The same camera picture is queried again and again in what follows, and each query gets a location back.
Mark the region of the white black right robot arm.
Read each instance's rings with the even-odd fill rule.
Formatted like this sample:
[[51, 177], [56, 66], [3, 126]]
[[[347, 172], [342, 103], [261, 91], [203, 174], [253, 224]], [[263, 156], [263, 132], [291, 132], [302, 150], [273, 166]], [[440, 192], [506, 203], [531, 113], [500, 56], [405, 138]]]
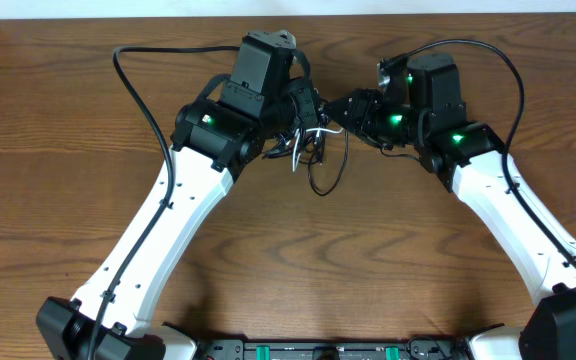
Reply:
[[576, 359], [576, 240], [525, 182], [504, 143], [468, 120], [448, 54], [378, 65], [380, 86], [324, 107], [379, 150], [412, 146], [419, 162], [486, 225], [519, 272], [535, 310], [524, 328], [496, 326], [462, 341], [470, 359]]

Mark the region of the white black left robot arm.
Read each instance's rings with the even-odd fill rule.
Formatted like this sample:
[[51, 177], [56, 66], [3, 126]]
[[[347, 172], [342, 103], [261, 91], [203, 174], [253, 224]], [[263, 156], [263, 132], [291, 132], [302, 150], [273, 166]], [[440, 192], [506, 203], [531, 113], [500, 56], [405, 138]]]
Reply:
[[183, 106], [150, 193], [97, 271], [70, 299], [48, 298], [36, 324], [57, 359], [190, 360], [196, 342], [153, 314], [175, 266], [207, 215], [269, 139], [296, 142], [321, 118], [321, 102], [294, 36], [252, 31], [228, 74]]

